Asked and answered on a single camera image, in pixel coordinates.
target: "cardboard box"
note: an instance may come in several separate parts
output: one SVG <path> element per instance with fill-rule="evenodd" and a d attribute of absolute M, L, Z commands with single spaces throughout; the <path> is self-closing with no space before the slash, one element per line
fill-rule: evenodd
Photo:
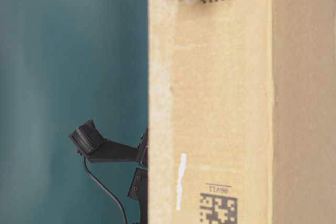
<path fill-rule="evenodd" d="M 149 223 L 336 223 L 336 0 L 149 0 Z"/>

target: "black plastic part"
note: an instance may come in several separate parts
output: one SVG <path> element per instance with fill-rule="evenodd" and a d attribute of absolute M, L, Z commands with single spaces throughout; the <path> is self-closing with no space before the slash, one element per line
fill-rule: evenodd
<path fill-rule="evenodd" d="M 79 126 L 69 137 L 85 157 L 89 157 L 91 153 L 107 142 L 96 129 L 93 120 Z"/>
<path fill-rule="evenodd" d="M 77 153 L 85 156 L 91 163 L 97 162 L 138 162 L 148 165 L 148 130 L 141 137 L 138 148 L 116 143 L 103 138 L 93 120 L 78 127 L 69 135 L 77 147 Z"/>
<path fill-rule="evenodd" d="M 138 154 L 135 159 L 139 165 L 148 166 L 148 129 L 141 137 L 141 144 L 138 147 Z"/>
<path fill-rule="evenodd" d="M 140 224 L 148 222 L 148 171 L 137 168 L 134 173 L 128 197 L 139 201 Z"/>

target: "white mark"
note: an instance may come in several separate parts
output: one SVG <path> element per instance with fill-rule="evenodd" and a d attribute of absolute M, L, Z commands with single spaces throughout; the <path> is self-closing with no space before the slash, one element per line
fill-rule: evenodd
<path fill-rule="evenodd" d="M 181 154 L 181 163 L 178 168 L 179 171 L 179 178 L 177 179 L 177 202 L 176 202 L 176 211 L 181 210 L 181 199 L 182 199 L 182 178 L 185 171 L 185 166 L 187 163 L 187 154 Z"/>

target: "teal background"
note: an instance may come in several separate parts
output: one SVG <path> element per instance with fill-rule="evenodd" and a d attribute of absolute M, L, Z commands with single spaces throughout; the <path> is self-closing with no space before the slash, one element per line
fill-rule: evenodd
<path fill-rule="evenodd" d="M 122 223 L 68 138 L 94 119 L 137 146 L 148 124 L 147 0 L 0 0 L 0 223 Z M 122 201 L 136 165 L 89 164 Z"/>

